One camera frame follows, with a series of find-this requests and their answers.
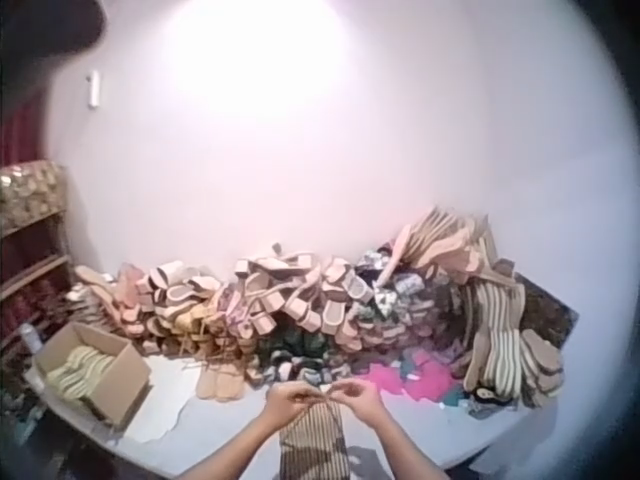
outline white paper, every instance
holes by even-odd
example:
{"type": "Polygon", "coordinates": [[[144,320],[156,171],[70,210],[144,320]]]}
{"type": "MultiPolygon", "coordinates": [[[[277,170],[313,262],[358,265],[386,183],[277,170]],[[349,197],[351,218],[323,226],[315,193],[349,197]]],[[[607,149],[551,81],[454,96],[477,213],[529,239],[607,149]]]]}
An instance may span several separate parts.
{"type": "Polygon", "coordinates": [[[200,377],[199,363],[193,360],[156,355],[145,361],[151,367],[152,388],[124,433],[141,443],[162,438],[176,426],[185,404],[195,396],[200,377]]]}

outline shoe rack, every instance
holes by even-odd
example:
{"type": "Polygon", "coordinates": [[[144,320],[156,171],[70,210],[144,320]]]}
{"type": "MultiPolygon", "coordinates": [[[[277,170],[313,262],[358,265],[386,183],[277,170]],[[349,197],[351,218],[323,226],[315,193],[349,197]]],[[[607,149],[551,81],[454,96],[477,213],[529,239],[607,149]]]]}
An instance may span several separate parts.
{"type": "Polygon", "coordinates": [[[12,397],[23,393],[30,363],[20,325],[32,324],[46,340],[66,322],[70,288],[65,176],[52,162],[37,160],[43,102],[39,92],[2,124],[0,364],[3,393],[12,397]]]}

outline dark red curtain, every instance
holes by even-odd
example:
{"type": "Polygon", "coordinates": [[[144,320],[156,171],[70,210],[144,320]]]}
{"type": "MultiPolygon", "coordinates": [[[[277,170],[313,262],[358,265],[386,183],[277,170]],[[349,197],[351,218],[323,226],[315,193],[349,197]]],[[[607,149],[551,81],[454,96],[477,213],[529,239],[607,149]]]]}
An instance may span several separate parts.
{"type": "Polygon", "coordinates": [[[45,93],[40,90],[2,123],[2,167],[44,158],[44,102],[45,93]]]}

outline white wall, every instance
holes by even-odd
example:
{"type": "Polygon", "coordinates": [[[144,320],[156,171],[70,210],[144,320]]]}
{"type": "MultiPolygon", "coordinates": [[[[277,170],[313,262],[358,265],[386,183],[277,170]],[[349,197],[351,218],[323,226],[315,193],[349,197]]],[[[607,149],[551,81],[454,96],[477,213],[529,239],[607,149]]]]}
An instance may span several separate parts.
{"type": "Polygon", "coordinates": [[[273,241],[355,258],[431,202],[488,212],[501,253],[581,314],[552,433],[514,468],[562,454],[622,360],[640,277],[637,139],[575,11],[108,6],[104,41],[52,86],[48,152],[69,168],[78,261],[115,272],[182,258],[226,276],[273,241]],[[92,68],[104,86],[95,112],[92,68]]]}

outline forearm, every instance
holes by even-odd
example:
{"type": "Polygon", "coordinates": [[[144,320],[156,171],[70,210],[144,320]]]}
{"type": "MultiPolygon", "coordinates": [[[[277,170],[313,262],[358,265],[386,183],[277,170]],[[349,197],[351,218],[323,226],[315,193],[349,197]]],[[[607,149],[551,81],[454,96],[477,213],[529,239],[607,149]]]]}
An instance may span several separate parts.
{"type": "Polygon", "coordinates": [[[374,430],[396,480],[444,480],[448,475],[422,453],[400,425],[385,413],[374,430]]]}
{"type": "Polygon", "coordinates": [[[180,480],[240,478],[258,449],[275,431],[265,418],[258,416],[212,455],[183,473],[180,480]]]}

